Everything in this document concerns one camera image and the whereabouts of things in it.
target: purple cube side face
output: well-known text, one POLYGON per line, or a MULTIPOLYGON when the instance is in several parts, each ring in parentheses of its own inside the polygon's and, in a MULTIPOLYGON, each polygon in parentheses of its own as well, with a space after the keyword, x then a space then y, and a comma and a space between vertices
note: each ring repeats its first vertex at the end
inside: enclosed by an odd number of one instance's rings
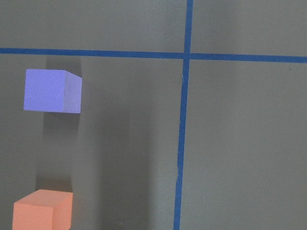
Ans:
POLYGON ((64 70, 27 69, 24 110, 63 112, 64 90, 64 70))
POLYGON ((81 112, 82 78, 65 72, 64 108, 65 113, 81 112))

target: blue line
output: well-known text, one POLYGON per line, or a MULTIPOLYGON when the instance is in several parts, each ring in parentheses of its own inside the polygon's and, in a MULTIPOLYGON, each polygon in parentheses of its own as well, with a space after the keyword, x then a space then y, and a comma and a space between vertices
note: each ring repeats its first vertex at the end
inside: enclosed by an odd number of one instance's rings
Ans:
POLYGON ((296 56, 269 56, 269 55, 246 55, 246 54, 190 54, 194 60, 227 60, 227 61, 262 61, 262 62, 289 62, 307 63, 307 57, 296 56))
POLYGON ((34 54, 34 55, 67 55, 93 57, 121 57, 121 58, 166 58, 183 59, 183 53, 167 52, 136 52, 136 51, 104 51, 104 50, 73 50, 73 49, 24 49, 0 48, 0 54, 34 54))
POLYGON ((186 135, 186 117, 187 117, 187 100, 188 100, 188 84, 189 84, 189 54, 191 50, 191 35, 192 35, 192 16, 193 16, 193 0, 187 1, 187 16, 186 16, 186 30, 184 42, 184 54, 182 67, 182 88, 181 88, 181 102, 180 102, 180 125, 179 125, 179 140, 178 140, 178 157, 177 167, 178 176, 176 182, 175 192, 175 212, 174 212, 174 228, 173 230, 180 230, 181 218, 181 200, 182 200, 182 181, 183 181, 183 166, 184 166, 184 147, 186 135))

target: cube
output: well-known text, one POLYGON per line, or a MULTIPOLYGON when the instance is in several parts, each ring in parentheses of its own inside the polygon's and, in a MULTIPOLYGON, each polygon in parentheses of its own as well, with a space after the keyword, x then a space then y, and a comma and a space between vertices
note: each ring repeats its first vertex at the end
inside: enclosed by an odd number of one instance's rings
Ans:
POLYGON ((72 193, 37 190, 14 203, 12 230, 69 230, 72 193))
POLYGON ((82 78, 65 70, 27 69, 24 110, 81 112, 82 78))

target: orange cube side face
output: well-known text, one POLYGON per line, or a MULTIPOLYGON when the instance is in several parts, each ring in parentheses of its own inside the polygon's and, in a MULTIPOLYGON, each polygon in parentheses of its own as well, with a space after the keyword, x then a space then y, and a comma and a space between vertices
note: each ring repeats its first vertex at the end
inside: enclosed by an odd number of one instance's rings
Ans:
POLYGON ((12 230, 69 230, 72 193, 37 190, 14 203, 12 230))
POLYGON ((52 230, 52 207, 14 204, 12 230, 52 230))

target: orange cube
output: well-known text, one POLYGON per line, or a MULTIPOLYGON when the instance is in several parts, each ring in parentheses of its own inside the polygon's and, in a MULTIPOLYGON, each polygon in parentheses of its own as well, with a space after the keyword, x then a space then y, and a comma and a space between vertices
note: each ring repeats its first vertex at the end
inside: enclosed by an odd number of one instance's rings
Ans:
POLYGON ((14 203, 12 230, 69 230, 72 193, 37 190, 14 203))

